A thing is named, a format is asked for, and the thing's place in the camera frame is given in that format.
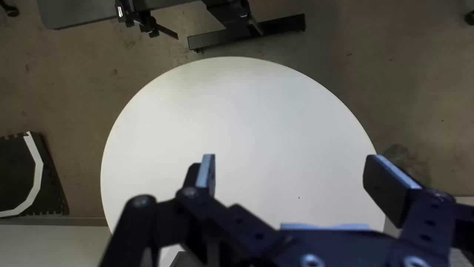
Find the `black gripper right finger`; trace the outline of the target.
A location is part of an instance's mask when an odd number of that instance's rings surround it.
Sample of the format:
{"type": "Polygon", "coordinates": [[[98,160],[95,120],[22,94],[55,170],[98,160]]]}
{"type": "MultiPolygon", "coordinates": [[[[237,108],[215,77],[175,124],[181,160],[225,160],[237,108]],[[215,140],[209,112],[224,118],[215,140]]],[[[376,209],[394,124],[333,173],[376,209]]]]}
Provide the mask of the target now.
{"type": "Polygon", "coordinates": [[[381,154],[369,154],[363,186],[385,216],[401,226],[410,209],[412,194],[424,188],[416,179],[381,154]]]}

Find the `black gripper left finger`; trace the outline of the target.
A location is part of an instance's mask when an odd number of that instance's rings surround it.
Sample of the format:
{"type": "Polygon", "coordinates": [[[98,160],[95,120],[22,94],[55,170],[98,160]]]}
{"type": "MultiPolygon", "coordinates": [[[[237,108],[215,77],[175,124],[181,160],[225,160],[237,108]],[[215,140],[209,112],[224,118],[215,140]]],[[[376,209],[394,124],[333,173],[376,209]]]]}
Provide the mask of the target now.
{"type": "Polygon", "coordinates": [[[184,185],[204,189],[209,195],[215,194],[215,155],[204,154],[198,163],[193,163],[185,174],[184,185]]]}

